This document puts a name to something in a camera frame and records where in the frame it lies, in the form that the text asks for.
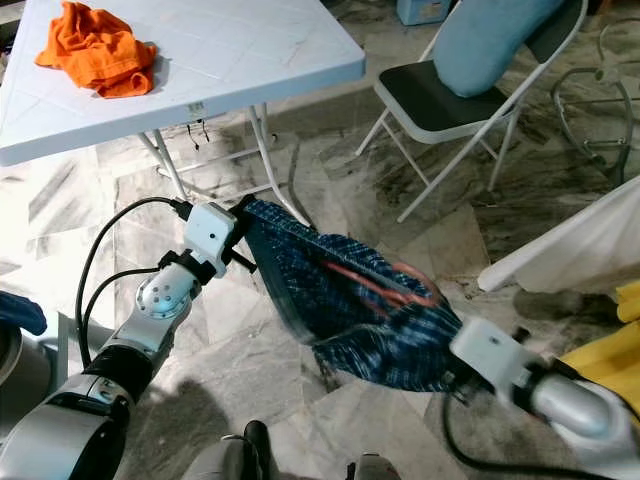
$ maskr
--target white fabric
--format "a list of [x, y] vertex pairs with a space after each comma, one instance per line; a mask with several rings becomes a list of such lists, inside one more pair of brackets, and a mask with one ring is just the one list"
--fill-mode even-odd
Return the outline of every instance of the white fabric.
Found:
[[28, 0], [0, 88], [0, 165], [208, 118], [364, 74], [319, 0], [88, 0], [158, 48], [155, 88], [104, 99], [35, 65], [60, 0]]
[[640, 278], [640, 176], [608, 193], [478, 278], [493, 291], [515, 280], [531, 292], [611, 293]]

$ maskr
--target white cloth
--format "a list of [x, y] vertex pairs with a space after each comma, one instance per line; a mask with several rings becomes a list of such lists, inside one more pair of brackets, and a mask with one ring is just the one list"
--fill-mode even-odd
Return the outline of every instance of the white cloth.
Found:
[[531, 292], [611, 293], [640, 277], [640, 176], [485, 268], [478, 285]]

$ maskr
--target table leg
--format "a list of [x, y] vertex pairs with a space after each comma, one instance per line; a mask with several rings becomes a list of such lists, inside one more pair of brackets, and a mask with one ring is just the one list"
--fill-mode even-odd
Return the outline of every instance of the table leg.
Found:
[[257, 187], [251, 187], [245, 190], [239, 190], [237, 192], [231, 193], [229, 195], [225, 195], [223, 197], [214, 197], [211, 195], [211, 193], [208, 190], [202, 189], [197, 185], [194, 185], [192, 183], [185, 182], [185, 181], [183, 181], [182, 184], [190, 192], [196, 193], [198, 195], [202, 195], [203, 197], [214, 200], [215, 202], [229, 202], [229, 201], [235, 200], [236, 198], [242, 198], [245, 195], [250, 195], [253, 193], [259, 193], [259, 192], [264, 192], [266, 190], [271, 190], [271, 184], [265, 183], [264, 185], [258, 185]]
[[171, 177], [171, 181], [173, 182], [173, 186], [178, 192], [178, 197], [183, 200], [187, 200], [187, 193], [184, 191], [184, 185], [180, 181], [180, 177], [178, 176], [178, 172], [176, 172], [176, 167], [171, 160], [171, 155], [169, 155], [169, 150], [167, 150], [167, 145], [164, 143], [164, 139], [162, 138], [162, 133], [160, 130], [156, 129], [153, 131], [153, 136], [156, 139], [156, 144], [158, 145], [158, 150], [160, 154], [164, 158], [164, 168], [167, 169], [169, 176]]
[[262, 138], [264, 141], [269, 142], [269, 125], [267, 124], [267, 104], [260, 104], [260, 128], [262, 130]]
[[[210, 167], [212, 162], [221, 162], [221, 161], [225, 161], [225, 160], [235, 160], [236, 158], [242, 158], [242, 157], [246, 157], [248, 155], [251, 155], [252, 153], [256, 153], [258, 152], [258, 147], [251, 147], [251, 148], [245, 148], [244, 150], [240, 150], [239, 152], [234, 152], [234, 153], [230, 153], [229, 155], [224, 155], [222, 157], [216, 157], [216, 158], [212, 158], [210, 160], [206, 160], [204, 162], [198, 162], [198, 163], [193, 163], [191, 165], [187, 165], [185, 167], [180, 167], [176, 169], [176, 172], [178, 172], [178, 174], [180, 173], [185, 173], [185, 172], [192, 172], [193, 170], [198, 170], [199, 168], [204, 168], [204, 167]], [[160, 175], [164, 175], [165, 177], [169, 177], [169, 172], [166, 171], [166, 169], [164, 169], [164, 163], [162, 164], [162, 167], [159, 172]]]
[[178, 176], [176, 167], [173, 164], [173, 161], [171, 160], [171, 155], [169, 155], [169, 151], [167, 150], [167, 146], [164, 143], [160, 130], [154, 130], [153, 135], [156, 139], [156, 143], [158, 146], [155, 146], [153, 143], [151, 143], [151, 140], [149, 140], [149, 137], [147, 137], [146, 133], [139, 133], [138, 138], [140, 138], [144, 146], [147, 147], [149, 151], [153, 154], [153, 156], [156, 158], [160, 166], [167, 171], [168, 176], [169, 178], [171, 178], [171, 181], [173, 182], [173, 186], [176, 189], [178, 197], [182, 198], [183, 200], [186, 200], [187, 193], [185, 192], [184, 185], [182, 185], [182, 181]]
[[252, 105], [249, 107], [249, 118], [251, 120], [251, 126], [253, 127], [253, 133], [256, 136], [256, 141], [258, 142], [258, 149], [260, 150], [260, 156], [262, 157], [262, 163], [264, 164], [264, 169], [267, 171], [267, 177], [269, 178], [269, 183], [271, 184], [271, 189], [273, 193], [275, 193], [276, 197], [282, 205], [285, 206], [289, 212], [303, 225], [309, 226], [309, 221], [302, 216], [298, 210], [295, 209], [289, 200], [285, 198], [285, 196], [280, 191], [278, 187], [278, 182], [276, 181], [275, 175], [273, 174], [273, 168], [271, 168], [271, 157], [269, 156], [269, 150], [267, 149], [266, 138], [264, 136], [263, 126], [266, 129], [266, 122], [260, 123], [258, 119], [258, 115], [256, 113], [256, 108]]

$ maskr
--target black chair seat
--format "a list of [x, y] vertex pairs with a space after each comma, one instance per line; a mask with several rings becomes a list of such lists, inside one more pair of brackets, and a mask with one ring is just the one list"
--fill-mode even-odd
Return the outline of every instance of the black chair seat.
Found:
[[507, 97], [497, 88], [458, 97], [438, 78], [432, 61], [385, 70], [380, 83], [420, 129], [439, 132], [488, 120]]

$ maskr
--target light blue cushion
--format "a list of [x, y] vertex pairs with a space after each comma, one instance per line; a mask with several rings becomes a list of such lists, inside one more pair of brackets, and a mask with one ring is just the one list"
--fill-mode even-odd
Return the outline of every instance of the light blue cushion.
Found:
[[440, 29], [433, 61], [460, 97], [489, 90], [514, 54], [563, 0], [463, 0]]

